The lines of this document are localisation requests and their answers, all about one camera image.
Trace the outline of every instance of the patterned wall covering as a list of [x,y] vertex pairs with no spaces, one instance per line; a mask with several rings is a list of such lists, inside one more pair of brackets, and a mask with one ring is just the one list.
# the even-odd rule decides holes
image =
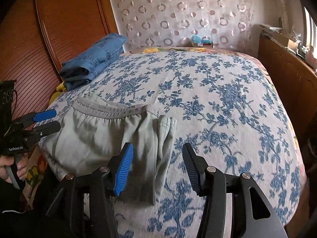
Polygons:
[[251,39],[255,0],[112,0],[129,47],[184,46],[192,35],[243,51]]

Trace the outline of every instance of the metal screw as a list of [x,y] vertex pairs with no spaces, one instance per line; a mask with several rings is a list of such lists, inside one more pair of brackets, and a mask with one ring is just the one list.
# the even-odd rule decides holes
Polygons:
[[69,174],[67,174],[67,175],[65,176],[65,178],[66,178],[67,180],[71,180],[71,179],[73,179],[74,177],[75,177],[75,175],[72,174],[72,173],[69,173]]
[[102,172],[102,173],[106,173],[109,171],[109,167],[108,166],[102,166],[99,168],[99,170]]
[[213,166],[209,166],[209,167],[207,167],[207,171],[210,173],[214,173],[216,171],[216,168]]
[[242,174],[242,177],[243,177],[244,179],[250,179],[250,178],[251,178],[251,176],[250,176],[248,173],[243,173],[243,174]]

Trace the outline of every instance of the window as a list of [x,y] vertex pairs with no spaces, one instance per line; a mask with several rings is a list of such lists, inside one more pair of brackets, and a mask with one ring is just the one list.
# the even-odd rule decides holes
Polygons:
[[316,47],[317,42],[317,27],[312,17],[308,13],[307,9],[304,7],[304,24],[306,26],[306,35],[304,39],[304,45],[313,45]]

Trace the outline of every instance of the black cable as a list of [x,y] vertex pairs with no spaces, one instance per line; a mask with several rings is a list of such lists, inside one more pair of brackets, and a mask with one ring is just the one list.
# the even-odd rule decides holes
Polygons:
[[16,92],[16,90],[14,89],[13,92],[15,92],[15,105],[14,105],[14,109],[13,109],[13,112],[12,112],[12,116],[15,112],[15,109],[16,109],[16,104],[18,102],[18,93]]

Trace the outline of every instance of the blue floral pattern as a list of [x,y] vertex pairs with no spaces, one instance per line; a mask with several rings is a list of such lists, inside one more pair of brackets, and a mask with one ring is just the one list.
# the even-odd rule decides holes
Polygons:
[[[181,155],[185,142],[224,173],[250,173],[283,224],[293,216],[300,194],[294,139],[283,106],[253,62],[196,52],[121,57],[91,84],[60,95],[50,106],[55,120],[88,91],[125,105],[155,104],[158,114],[178,121],[161,200],[148,207],[114,201],[120,237],[196,236],[204,198],[189,184]],[[58,159],[46,156],[62,178]]]

